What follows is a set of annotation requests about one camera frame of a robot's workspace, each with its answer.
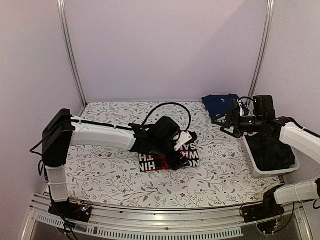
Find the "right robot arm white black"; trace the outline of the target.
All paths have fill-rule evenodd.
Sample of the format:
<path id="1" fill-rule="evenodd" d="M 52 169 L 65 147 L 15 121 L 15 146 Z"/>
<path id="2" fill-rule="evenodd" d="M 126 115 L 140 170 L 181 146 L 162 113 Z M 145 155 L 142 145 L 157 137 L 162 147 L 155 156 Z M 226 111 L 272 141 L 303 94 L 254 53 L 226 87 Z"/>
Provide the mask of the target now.
<path id="1" fill-rule="evenodd" d="M 315 162 L 320 162 L 320 136 L 300 126 L 292 117 L 276 117 L 271 95 L 256 95 L 253 101 L 253 115 L 241 114 L 240 101 L 234 99 L 232 108 L 219 114 L 213 122 L 220 130 L 234 138 L 245 133 L 263 133 L 275 137 L 279 142 L 302 152 Z M 295 184 L 282 185 L 264 194 L 265 201 L 259 206 L 262 218 L 269 218 L 278 206 L 295 202 L 320 199 L 320 178 L 309 179 Z"/>

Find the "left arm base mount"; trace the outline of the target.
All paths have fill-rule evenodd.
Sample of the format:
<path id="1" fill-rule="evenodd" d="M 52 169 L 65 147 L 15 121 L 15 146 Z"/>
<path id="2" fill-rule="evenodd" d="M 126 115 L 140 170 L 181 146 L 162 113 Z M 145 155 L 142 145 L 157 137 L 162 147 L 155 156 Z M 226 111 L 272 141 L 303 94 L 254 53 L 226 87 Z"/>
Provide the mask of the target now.
<path id="1" fill-rule="evenodd" d="M 74 220 L 84 223 L 88 223 L 92 214 L 92 205 L 89 203 L 79 201 L 77 203 L 66 201 L 54 201 L 50 199 L 50 207 L 48 212 L 52 215 L 56 215 L 63 220 Z"/>

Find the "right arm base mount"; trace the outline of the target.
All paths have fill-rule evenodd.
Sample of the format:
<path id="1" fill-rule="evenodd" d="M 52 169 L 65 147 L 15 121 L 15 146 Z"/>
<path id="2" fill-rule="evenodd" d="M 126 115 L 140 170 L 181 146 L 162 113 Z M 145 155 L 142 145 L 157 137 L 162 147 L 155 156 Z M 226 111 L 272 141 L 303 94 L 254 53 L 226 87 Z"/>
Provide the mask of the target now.
<path id="1" fill-rule="evenodd" d="M 278 220 L 259 223 L 257 229 L 264 235 L 274 234 L 283 219 L 285 210 L 282 205 L 277 204 L 274 193 L 283 185 L 278 185 L 263 194 L 261 203 L 244 203 L 239 210 L 240 216 L 245 223 L 262 221 L 269 218 L 279 217 Z"/>

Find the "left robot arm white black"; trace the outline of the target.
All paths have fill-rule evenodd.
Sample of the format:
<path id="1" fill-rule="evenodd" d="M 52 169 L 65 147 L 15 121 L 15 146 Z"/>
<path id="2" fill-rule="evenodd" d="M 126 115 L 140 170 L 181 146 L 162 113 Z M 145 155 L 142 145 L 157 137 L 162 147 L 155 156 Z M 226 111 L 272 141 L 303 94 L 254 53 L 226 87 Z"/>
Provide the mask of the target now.
<path id="1" fill-rule="evenodd" d="M 55 209 L 63 216 L 74 213 L 69 202 L 65 164 L 70 146 L 100 146 L 144 155 L 164 157 L 172 170 L 184 167 L 188 159 L 180 149 L 198 138 L 195 132 L 181 127 L 170 117 L 162 116 L 156 123 L 130 123 L 127 126 L 85 120 L 61 109 L 42 132 L 41 140 L 29 151 L 38 155 L 44 166 L 49 194 Z"/>

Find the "red black plaid shirt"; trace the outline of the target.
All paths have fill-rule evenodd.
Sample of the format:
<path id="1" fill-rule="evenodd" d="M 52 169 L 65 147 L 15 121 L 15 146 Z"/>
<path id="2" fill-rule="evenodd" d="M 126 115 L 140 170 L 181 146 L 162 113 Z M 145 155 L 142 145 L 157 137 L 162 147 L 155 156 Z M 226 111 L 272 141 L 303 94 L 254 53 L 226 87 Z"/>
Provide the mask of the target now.
<path id="1" fill-rule="evenodd" d="M 175 151 L 173 138 L 182 130 L 156 131 L 149 129 L 145 137 L 136 139 L 131 152 L 138 153 L 141 172 L 172 170 L 169 166 L 169 153 Z M 179 150 L 188 159 L 185 167 L 200 165 L 200 157 L 195 141 L 183 145 Z"/>

